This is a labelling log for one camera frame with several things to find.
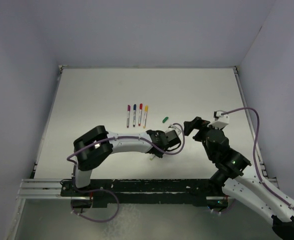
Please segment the yellow pen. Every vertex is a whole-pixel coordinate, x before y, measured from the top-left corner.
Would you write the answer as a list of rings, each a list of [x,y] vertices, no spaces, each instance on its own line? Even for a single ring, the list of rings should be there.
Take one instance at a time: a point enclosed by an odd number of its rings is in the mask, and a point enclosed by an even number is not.
[[[145,112],[145,109],[144,109],[144,118],[143,118],[143,128],[144,129],[146,128],[147,115],[148,115],[148,112]]]

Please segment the red pen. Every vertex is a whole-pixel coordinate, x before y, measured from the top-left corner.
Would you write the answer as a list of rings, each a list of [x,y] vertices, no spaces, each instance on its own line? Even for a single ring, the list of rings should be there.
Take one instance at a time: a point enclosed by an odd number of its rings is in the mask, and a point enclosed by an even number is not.
[[[139,109],[138,126],[141,126],[142,122],[142,110]]]

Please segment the blue pen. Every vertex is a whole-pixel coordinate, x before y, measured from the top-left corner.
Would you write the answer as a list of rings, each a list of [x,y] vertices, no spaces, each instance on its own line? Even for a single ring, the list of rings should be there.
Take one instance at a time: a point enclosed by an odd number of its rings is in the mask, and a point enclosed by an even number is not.
[[[136,111],[133,110],[133,127],[136,126]]]

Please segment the purple pen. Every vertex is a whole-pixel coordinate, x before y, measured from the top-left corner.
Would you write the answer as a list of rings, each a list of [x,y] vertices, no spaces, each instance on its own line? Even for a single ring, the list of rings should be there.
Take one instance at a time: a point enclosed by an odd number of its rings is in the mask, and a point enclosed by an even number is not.
[[[130,126],[130,111],[127,111],[127,119],[126,119],[126,127],[127,128],[129,128],[129,126]]]

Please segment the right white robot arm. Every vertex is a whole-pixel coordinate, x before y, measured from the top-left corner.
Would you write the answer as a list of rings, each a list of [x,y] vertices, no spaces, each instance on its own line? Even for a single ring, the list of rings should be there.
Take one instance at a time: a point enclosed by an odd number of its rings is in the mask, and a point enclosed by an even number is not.
[[[294,199],[262,176],[256,161],[230,147],[223,132],[225,126],[200,117],[184,122],[184,134],[198,131],[193,139],[202,143],[208,159],[217,168],[210,178],[210,192],[215,196],[224,193],[243,203],[270,223],[278,237],[294,240]]]

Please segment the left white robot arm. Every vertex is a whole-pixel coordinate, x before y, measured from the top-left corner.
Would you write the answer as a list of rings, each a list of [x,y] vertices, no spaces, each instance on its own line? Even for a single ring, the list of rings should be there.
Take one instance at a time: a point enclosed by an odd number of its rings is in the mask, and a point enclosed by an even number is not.
[[[181,151],[184,140],[180,139],[182,126],[171,124],[166,131],[147,130],[132,135],[107,131],[99,125],[73,142],[76,157],[72,191],[78,196],[89,192],[92,170],[111,154],[143,153],[162,158]]]

